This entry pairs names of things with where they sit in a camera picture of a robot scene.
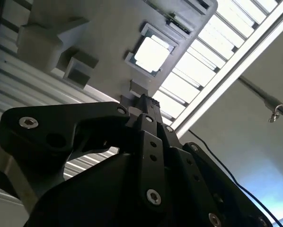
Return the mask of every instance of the wire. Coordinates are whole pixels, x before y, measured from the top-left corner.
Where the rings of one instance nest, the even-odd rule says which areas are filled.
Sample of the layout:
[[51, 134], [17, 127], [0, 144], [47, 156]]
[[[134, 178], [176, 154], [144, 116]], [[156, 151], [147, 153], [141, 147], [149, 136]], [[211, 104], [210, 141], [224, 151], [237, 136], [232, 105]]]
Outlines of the wire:
[[208, 147], [208, 145], [206, 144], [206, 142], [201, 139], [199, 136], [197, 136], [194, 132], [192, 132], [191, 130], [188, 130], [192, 135], [194, 135], [198, 140], [200, 140], [204, 146], [207, 148], [207, 150], [210, 152], [210, 154], [219, 162], [219, 164], [221, 164], [221, 166], [228, 172], [228, 174], [231, 176], [232, 180], [234, 181], [234, 183], [241, 189], [243, 190], [245, 193], [247, 193], [252, 199], [254, 199], [276, 222], [276, 224], [278, 224], [280, 227], [283, 227], [283, 225], [280, 223], [280, 221], [271, 213], [271, 211], [269, 211], [269, 209], [267, 207], [265, 207], [265, 205], [258, 199], [256, 198], [251, 192], [249, 192], [246, 188], [244, 188], [243, 186], [241, 186], [236, 178], [234, 177], [234, 175], [231, 173], [231, 171], [222, 163], [222, 161], [219, 160], [219, 158], [216, 157], [216, 155], [210, 150], [210, 148]]

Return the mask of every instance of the rectangular cutout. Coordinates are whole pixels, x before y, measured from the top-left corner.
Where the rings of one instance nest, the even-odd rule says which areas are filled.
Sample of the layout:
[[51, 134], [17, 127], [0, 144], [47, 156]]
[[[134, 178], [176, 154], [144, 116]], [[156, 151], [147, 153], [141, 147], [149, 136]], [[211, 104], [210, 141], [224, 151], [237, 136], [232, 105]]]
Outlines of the rectangular cutout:
[[206, 10], [210, 7], [204, 0], [196, 0], [202, 7], [204, 7]]

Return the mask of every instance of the bolt hole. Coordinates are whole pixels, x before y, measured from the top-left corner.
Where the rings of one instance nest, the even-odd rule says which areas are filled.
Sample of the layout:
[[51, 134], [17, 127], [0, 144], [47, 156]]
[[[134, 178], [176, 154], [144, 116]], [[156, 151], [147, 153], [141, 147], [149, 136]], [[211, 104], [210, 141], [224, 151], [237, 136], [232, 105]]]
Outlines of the bolt hole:
[[154, 142], [150, 142], [151, 146], [153, 146], [154, 148], [157, 147], [156, 143]]
[[32, 121], [30, 119], [26, 119], [24, 122], [25, 122], [26, 125], [33, 125], [34, 124], [34, 121]]
[[214, 225], [219, 224], [218, 220], [215, 217], [212, 218], [212, 224], [214, 224]]
[[46, 136], [47, 143], [53, 148], [63, 148], [66, 146], [66, 139], [56, 133], [50, 133]]
[[118, 107], [117, 111], [120, 112], [121, 114], [125, 114], [126, 111], [123, 108]]
[[149, 116], [146, 116], [146, 119], [147, 119], [147, 121], [149, 121], [149, 122], [153, 122], [153, 119], [150, 118]]
[[158, 200], [158, 197], [157, 197], [157, 195], [155, 194], [155, 193], [151, 193], [150, 194], [150, 196], [151, 196], [151, 198], [155, 201], [155, 202], [157, 202], [157, 200]]
[[190, 159], [188, 159], [188, 158], [187, 158], [187, 163], [188, 163], [189, 165], [192, 165], [192, 161], [191, 161]]
[[198, 176], [193, 175], [193, 177], [194, 177], [194, 179], [195, 179], [197, 182], [200, 182], [200, 179], [199, 179], [199, 177], [198, 177]]
[[150, 158], [153, 162], [156, 162], [157, 161], [157, 157], [155, 155], [150, 155]]

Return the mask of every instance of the black metal bracket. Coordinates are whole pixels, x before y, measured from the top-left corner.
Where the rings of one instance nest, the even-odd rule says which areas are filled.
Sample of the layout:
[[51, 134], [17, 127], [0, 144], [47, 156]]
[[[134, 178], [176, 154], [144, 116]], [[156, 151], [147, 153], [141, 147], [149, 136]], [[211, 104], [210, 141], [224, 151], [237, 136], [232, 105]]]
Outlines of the black metal bracket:
[[[182, 146], [159, 104], [15, 108], [0, 122], [0, 188], [22, 200], [27, 227], [260, 227], [263, 213], [196, 144]], [[119, 153], [64, 181], [67, 161]]]

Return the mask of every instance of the gray block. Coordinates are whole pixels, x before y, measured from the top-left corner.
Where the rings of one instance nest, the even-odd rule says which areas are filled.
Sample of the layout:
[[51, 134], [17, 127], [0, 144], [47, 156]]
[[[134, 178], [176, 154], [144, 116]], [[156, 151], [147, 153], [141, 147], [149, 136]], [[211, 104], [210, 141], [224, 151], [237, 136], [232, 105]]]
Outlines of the gray block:
[[21, 26], [17, 39], [18, 58], [39, 70], [50, 72], [61, 54], [79, 40], [87, 23], [81, 18], [49, 29], [39, 25]]

